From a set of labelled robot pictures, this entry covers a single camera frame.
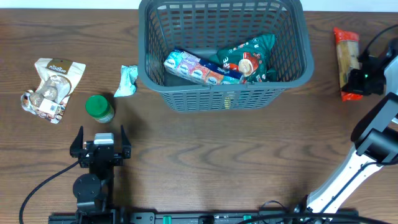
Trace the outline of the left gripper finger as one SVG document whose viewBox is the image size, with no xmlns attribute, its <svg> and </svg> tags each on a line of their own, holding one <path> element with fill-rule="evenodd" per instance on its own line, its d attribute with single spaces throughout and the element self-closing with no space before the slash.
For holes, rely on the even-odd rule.
<svg viewBox="0 0 398 224">
<path fill-rule="evenodd" d="M 124 159 L 130 159 L 131 158 L 131 143 L 126 135 L 123 125 L 121 125 L 121 146 L 122 146 L 122 157 Z"/>
<path fill-rule="evenodd" d="M 83 126 L 80 126 L 78 134 L 70 146 L 70 155 L 72 156 L 72 158 L 81 157 L 81 154 L 83 152 L 83 133 Z"/>
</svg>

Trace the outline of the green lidded jar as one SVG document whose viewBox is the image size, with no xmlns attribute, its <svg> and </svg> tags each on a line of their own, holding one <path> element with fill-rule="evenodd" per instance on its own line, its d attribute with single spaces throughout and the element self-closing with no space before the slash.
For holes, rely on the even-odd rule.
<svg viewBox="0 0 398 224">
<path fill-rule="evenodd" d="M 110 122 L 115 115 L 114 108 L 102 95 L 89 97 L 85 104 L 86 112 L 99 123 Z"/>
</svg>

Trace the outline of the Kleenex tissue pack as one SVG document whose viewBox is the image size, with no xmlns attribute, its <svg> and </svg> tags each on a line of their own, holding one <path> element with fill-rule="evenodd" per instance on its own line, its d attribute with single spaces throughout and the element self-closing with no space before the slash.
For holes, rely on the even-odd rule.
<svg viewBox="0 0 398 224">
<path fill-rule="evenodd" d="M 199 58 L 182 49 L 174 49 L 164 61 L 169 73 L 203 85 L 235 85 L 243 83 L 243 75 L 234 70 Z"/>
</svg>

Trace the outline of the green Nescafe coffee bag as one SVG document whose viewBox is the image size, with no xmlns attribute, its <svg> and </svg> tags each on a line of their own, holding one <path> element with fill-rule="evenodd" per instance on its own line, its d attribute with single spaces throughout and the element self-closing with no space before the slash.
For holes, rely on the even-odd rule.
<svg viewBox="0 0 398 224">
<path fill-rule="evenodd" d="M 263 34 L 242 44 L 225 47 L 210 56 L 209 61 L 242 73 L 245 82 L 276 82 L 277 72 L 268 65 L 275 43 L 274 34 Z"/>
</svg>

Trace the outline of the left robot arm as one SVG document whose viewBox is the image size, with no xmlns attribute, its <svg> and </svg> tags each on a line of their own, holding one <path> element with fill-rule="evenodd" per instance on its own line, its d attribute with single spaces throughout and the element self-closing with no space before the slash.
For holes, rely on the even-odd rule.
<svg viewBox="0 0 398 224">
<path fill-rule="evenodd" d="M 97 133 L 92 141 L 83 141 L 83 127 L 70 146 L 70 155 L 81 168 L 89 169 L 73 184 L 80 212 L 103 212 L 112 201 L 114 167 L 131 157 L 131 143 L 121 127 L 121 152 L 114 149 L 114 134 Z"/>
</svg>

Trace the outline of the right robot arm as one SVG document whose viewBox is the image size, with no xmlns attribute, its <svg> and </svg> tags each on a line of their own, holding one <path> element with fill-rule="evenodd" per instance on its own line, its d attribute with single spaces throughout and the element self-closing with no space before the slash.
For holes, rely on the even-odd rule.
<svg viewBox="0 0 398 224">
<path fill-rule="evenodd" d="M 329 179 L 307 197 L 306 210 L 336 213 L 340 205 L 373 173 L 397 164 L 397 131 L 388 127 L 397 122 L 397 39 L 373 57 L 365 50 L 362 68 L 352 70 L 343 91 L 384 98 L 356 125 L 353 143 L 344 162 Z"/>
</svg>

